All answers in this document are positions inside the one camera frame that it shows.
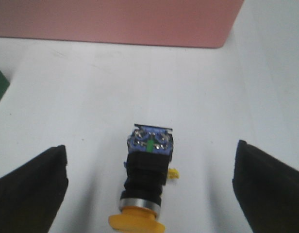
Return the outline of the left gripper black left finger own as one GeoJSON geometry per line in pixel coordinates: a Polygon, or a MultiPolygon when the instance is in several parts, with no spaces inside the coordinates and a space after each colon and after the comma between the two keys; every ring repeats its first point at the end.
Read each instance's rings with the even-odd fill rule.
{"type": "Polygon", "coordinates": [[[0,178],[0,233],[47,233],[68,187],[64,145],[0,178]]]}

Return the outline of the left gripper black right finger own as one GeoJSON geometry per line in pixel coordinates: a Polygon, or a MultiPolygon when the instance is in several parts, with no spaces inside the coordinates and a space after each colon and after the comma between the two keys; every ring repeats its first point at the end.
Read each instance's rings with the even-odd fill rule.
{"type": "Polygon", "coordinates": [[[254,233],[299,233],[299,171],[239,140],[232,184],[254,233]]]}

